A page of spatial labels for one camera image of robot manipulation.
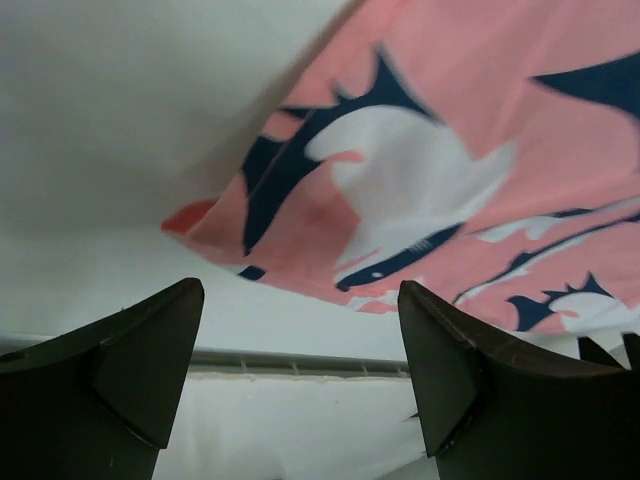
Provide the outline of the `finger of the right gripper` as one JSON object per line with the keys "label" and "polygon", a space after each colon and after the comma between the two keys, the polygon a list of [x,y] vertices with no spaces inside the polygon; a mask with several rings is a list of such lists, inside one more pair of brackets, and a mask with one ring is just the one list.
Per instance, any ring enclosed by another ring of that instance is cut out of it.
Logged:
{"label": "finger of the right gripper", "polygon": [[625,333],[623,336],[624,349],[631,370],[640,369],[640,336],[636,333]]}
{"label": "finger of the right gripper", "polygon": [[589,337],[579,337],[577,339],[579,357],[582,361],[607,367],[622,369],[623,366],[604,348]]}

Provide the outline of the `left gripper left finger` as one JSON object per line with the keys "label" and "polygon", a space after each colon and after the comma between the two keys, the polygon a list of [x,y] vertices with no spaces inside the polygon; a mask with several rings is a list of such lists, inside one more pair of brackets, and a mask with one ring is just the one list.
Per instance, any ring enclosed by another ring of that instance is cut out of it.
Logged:
{"label": "left gripper left finger", "polygon": [[185,278],[1,357],[4,479],[149,479],[168,446],[204,305]]}

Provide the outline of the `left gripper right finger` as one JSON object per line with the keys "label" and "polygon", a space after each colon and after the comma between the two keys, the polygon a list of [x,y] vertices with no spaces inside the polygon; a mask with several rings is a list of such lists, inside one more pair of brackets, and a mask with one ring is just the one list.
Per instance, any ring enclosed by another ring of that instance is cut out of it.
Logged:
{"label": "left gripper right finger", "polygon": [[639,370],[570,358],[414,281],[398,298],[425,451],[447,480],[635,479]]}

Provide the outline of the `pink shark print shorts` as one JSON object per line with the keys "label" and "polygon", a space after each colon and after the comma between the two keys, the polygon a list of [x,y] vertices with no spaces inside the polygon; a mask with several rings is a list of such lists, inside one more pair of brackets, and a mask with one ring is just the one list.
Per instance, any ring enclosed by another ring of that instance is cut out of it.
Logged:
{"label": "pink shark print shorts", "polygon": [[413,280],[505,330],[639,323],[639,5],[366,1],[215,199],[163,230],[368,313]]}

